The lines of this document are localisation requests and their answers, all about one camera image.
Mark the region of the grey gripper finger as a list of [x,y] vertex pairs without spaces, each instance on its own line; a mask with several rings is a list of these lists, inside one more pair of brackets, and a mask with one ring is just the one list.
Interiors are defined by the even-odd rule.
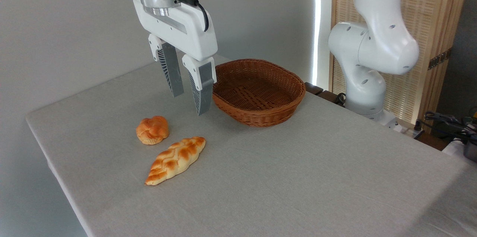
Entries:
[[213,84],[217,82],[214,59],[210,57],[198,61],[189,55],[184,55],[182,62],[189,71],[196,111],[198,115],[202,115],[210,108]]
[[177,51],[174,46],[154,34],[148,37],[153,59],[160,62],[169,89],[174,97],[184,93]]

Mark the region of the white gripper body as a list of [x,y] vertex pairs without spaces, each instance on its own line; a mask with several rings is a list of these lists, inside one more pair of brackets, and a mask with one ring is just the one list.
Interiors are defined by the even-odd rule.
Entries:
[[133,0],[143,28],[203,61],[218,50],[214,26],[197,0]]

